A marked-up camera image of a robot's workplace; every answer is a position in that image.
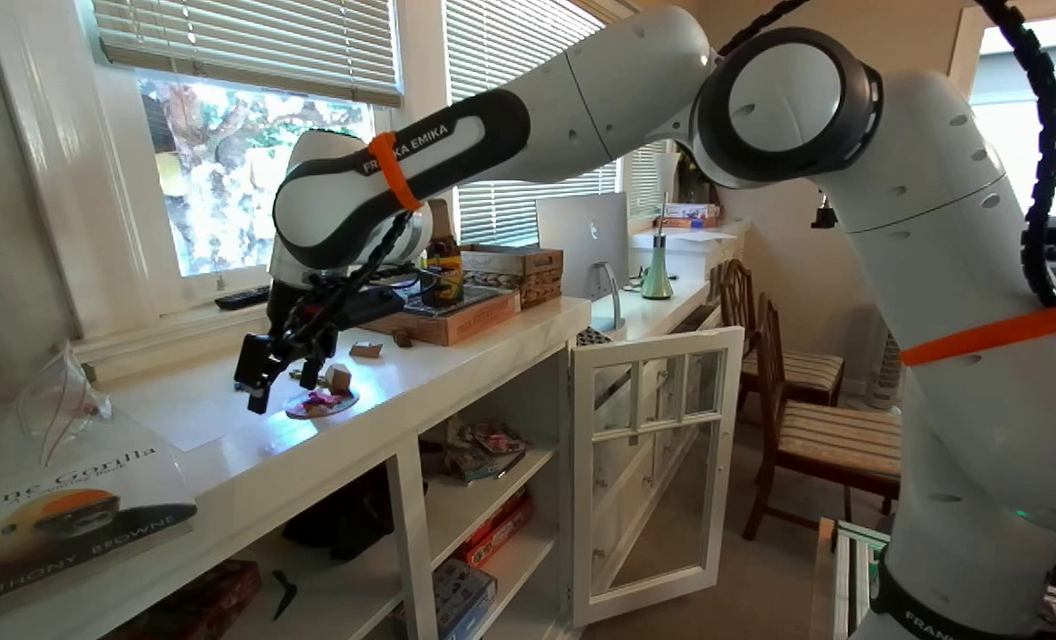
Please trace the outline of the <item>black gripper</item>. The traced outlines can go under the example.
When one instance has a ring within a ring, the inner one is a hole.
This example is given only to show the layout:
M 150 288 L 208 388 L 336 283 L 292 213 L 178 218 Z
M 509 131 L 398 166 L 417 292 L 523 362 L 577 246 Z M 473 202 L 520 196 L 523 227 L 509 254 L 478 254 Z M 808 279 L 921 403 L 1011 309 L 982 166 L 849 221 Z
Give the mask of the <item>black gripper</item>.
M 292 358 L 302 358 L 299 388 L 325 382 L 325 365 L 337 342 L 343 296 L 337 279 L 308 288 L 278 279 L 269 288 L 269 330 L 244 335 L 236 362 L 236 388 L 249 394 L 251 412 L 269 406 L 269 388 Z

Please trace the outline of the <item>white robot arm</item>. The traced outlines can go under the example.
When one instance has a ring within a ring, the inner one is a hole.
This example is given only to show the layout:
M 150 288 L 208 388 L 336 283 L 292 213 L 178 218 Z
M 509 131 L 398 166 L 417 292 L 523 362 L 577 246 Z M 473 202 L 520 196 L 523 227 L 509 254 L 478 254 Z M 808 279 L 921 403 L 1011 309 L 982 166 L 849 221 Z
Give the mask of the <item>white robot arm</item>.
M 784 283 L 836 296 L 820 258 L 843 252 L 903 362 L 903 500 L 859 640 L 1030 640 L 1056 561 L 1056 67 L 1011 0 L 973 4 L 1040 104 L 1027 193 L 953 77 L 875 72 L 774 12 L 714 45 L 658 6 L 294 163 L 269 206 L 269 330 L 236 382 L 262 406 L 288 362 L 327 355 L 409 218 L 456 185 L 558 180 L 662 140 L 749 213 L 808 180 L 826 196 L 812 231 L 763 221 Z

